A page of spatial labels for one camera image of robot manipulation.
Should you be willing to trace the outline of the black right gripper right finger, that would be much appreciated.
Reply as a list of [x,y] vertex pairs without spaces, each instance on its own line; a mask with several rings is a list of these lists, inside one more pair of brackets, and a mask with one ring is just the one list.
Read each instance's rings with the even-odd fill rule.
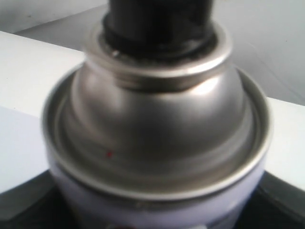
[[265,172],[240,216],[242,229],[303,229],[305,192]]

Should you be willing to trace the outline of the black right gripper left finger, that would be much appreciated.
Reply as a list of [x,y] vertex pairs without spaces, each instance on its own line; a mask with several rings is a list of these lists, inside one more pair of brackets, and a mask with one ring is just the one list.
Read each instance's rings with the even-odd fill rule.
[[74,217],[45,171],[0,195],[2,229],[72,229]]

